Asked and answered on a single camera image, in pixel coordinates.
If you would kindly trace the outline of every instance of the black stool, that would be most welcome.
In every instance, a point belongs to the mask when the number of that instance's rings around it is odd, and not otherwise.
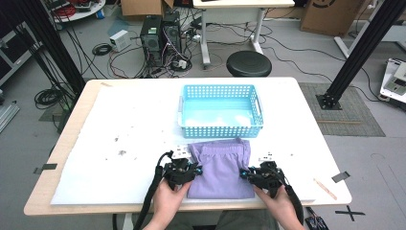
[[[272,63],[255,51],[238,51],[227,58],[227,69],[234,77],[267,77]]]

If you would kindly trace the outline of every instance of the purple cloth bag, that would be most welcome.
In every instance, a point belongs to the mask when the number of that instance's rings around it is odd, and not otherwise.
[[[242,199],[253,198],[253,186],[239,176],[248,170],[251,148],[240,138],[189,144],[193,160],[203,167],[189,188],[188,198]]]

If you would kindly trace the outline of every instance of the light blue basket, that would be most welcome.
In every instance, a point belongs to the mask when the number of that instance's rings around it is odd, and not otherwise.
[[[252,84],[188,84],[179,100],[185,138],[257,137],[263,127]]]

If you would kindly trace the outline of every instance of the human hand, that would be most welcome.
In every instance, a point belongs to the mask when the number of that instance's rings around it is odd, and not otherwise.
[[[153,197],[152,220],[144,229],[165,229],[178,211],[191,184],[192,182],[185,183],[180,189],[176,186],[173,191],[169,187],[168,181],[163,179]]]
[[[295,208],[286,193],[284,186],[280,186],[274,198],[254,185],[254,191],[265,203],[272,216],[281,224],[284,230],[305,229],[296,217]]]

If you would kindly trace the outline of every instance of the gray floor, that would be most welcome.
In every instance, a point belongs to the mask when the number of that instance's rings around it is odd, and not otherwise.
[[[107,31],[115,22],[117,22],[115,16],[108,16],[103,20],[88,17],[72,23],[89,57],[92,57],[91,50],[95,45],[109,42]],[[344,59],[332,37],[301,32],[299,21],[270,20],[264,22],[264,25],[272,29],[270,36],[289,48],[317,49]],[[127,29],[139,34],[141,23],[131,21]],[[233,35],[231,30],[220,28],[211,30],[209,37],[212,40],[230,42],[243,39]],[[263,28],[263,34],[268,32],[270,31],[267,28]],[[66,30],[62,31],[61,35],[73,59],[79,64]],[[350,45],[352,38],[346,37],[345,41]],[[279,58],[294,60],[303,71],[324,74],[332,80],[344,63],[317,52],[287,50],[270,38],[263,42],[261,46],[274,48]],[[193,68],[184,78],[230,77],[224,62],[228,55],[241,49],[250,49],[250,46],[210,44],[213,66],[208,70],[204,70],[200,64],[199,49],[193,50],[195,54],[192,58]],[[264,49],[264,53],[273,63],[270,78],[289,76],[299,82],[328,82],[325,77],[301,73],[292,62],[277,60],[271,49]],[[374,94],[378,93],[388,58],[406,59],[406,54],[396,44],[382,42],[364,66],[371,77],[371,89]],[[107,75],[107,59],[108,57],[95,59],[95,65],[105,75]],[[138,72],[143,59],[143,53],[138,49],[117,58],[115,65],[130,76]],[[83,65],[87,66],[83,57],[81,60]],[[95,77],[89,71],[84,77],[87,80],[102,79],[101,74],[96,73]],[[367,76],[363,72],[360,72],[352,83],[362,88],[368,97],[373,99],[368,88]],[[50,150],[58,138],[56,128],[51,122],[38,121],[43,111],[34,106],[34,95],[50,88],[50,84],[36,62],[30,59],[1,88],[5,92],[6,104],[17,101],[21,110],[0,134],[0,229],[111,229],[111,215],[69,217],[24,215],[24,205],[38,179],[38,175],[33,174],[34,168],[42,166],[47,161]],[[349,215],[335,214],[335,211],[347,211],[345,205],[313,207],[313,209],[324,218],[329,229],[406,229],[404,168],[406,113],[390,104],[373,103],[363,95],[361,97],[386,137],[325,136],[325,138],[339,169],[351,175],[346,180],[352,194],[351,210],[363,212],[365,216],[354,216],[352,221]],[[122,222],[122,219],[123,217],[119,216],[119,222]]]

